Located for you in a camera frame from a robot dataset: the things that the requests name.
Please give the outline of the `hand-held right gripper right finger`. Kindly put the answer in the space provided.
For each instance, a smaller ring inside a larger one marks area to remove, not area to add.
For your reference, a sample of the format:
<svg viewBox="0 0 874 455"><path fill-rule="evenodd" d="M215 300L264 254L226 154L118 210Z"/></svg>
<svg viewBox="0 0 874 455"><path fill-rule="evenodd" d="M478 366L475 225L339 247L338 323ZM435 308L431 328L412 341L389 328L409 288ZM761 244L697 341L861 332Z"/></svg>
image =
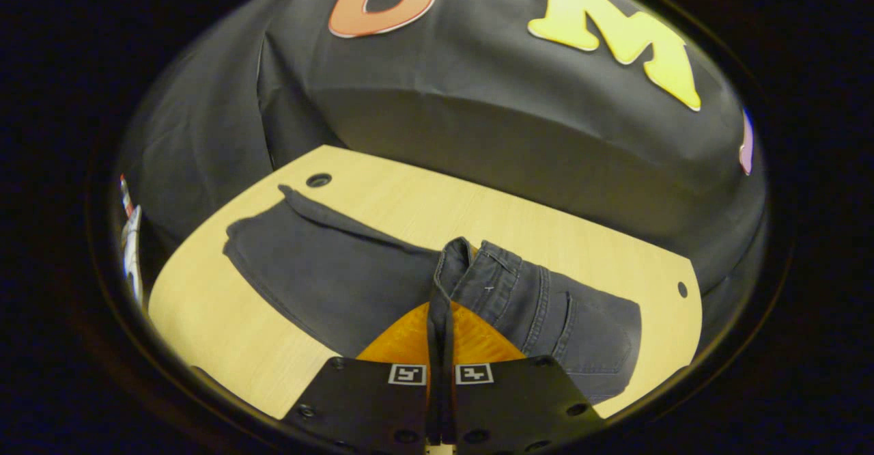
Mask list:
<svg viewBox="0 0 874 455"><path fill-rule="evenodd" d="M453 303L451 409L457 453L546 453L606 421L550 355L527 357Z"/></svg>

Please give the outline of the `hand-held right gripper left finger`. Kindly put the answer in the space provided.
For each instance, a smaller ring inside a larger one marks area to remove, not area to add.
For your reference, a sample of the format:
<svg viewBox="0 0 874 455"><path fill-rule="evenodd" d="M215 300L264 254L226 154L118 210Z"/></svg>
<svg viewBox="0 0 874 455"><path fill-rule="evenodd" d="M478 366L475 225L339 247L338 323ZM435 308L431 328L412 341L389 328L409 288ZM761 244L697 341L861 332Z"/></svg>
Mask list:
<svg viewBox="0 0 874 455"><path fill-rule="evenodd" d="M328 359L283 421L338 453L427 453L444 441L445 347L445 300L422 303Z"/></svg>

